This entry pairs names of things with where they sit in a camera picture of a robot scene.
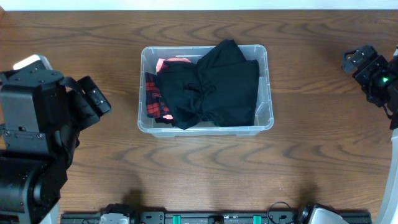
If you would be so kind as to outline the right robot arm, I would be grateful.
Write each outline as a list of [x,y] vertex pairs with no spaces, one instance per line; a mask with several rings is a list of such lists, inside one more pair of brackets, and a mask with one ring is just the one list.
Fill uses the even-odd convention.
[[[397,52],[387,61],[374,47],[364,45],[344,52],[344,72],[353,72],[368,102],[383,108],[391,121],[392,158],[377,224],[397,223]],[[307,224],[352,224],[371,223],[366,212],[338,213],[317,203],[304,205],[294,215],[294,223]]]

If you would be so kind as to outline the large black garment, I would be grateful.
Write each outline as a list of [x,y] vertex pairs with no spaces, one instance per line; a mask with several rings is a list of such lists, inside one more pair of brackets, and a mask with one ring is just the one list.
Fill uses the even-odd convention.
[[202,121],[217,126],[252,126],[259,87],[259,63],[247,60],[233,40],[224,40],[197,63],[166,61],[157,83],[175,126]]

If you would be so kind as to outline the pink printed t-shirt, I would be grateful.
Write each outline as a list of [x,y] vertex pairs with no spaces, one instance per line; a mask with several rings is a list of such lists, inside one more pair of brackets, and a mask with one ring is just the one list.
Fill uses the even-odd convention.
[[[174,58],[169,58],[169,59],[160,58],[160,59],[158,59],[158,61],[157,61],[156,72],[159,72],[161,69],[163,69],[163,68],[166,67],[166,66],[164,65],[164,62],[165,62],[165,61],[170,61],[170,62],[188,62],[188,63],[191,62],[191,61],[190,61],[189,59],[187,59],[187,58],[176,58],[176,57],[174,57]],[[172,120],[172,119],[173,119],[172,115],[171,115],[171,114],[168,114],[168,113],[163,113],[162,118],[168,119],[168,120]]]

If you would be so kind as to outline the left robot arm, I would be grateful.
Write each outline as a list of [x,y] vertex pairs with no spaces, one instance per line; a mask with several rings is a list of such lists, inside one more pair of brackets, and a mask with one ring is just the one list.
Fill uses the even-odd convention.
[[111,105],[90,77],[65,77],[33,55],[1,73],[1,107],[1,222],[40,223],[58,204],[81,131]]

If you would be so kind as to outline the red navy plaid shirt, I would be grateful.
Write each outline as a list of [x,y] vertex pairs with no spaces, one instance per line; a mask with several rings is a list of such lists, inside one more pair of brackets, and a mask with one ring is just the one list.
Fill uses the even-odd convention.
[[166,106],[157,83],[157,75],[145,73],[146,81],[146,112],[147,116],[154,119],[172,120],[169,108]]

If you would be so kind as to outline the black taped garment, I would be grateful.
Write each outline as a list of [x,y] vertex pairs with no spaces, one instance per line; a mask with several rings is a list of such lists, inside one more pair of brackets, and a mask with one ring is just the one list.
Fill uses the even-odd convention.
[[155,119],[155,122],[156,123],[171,124],[172,126],[175,126],[175,122],[174,122],[173,119],[167,119],[167,118],[159,117],[159,118]]

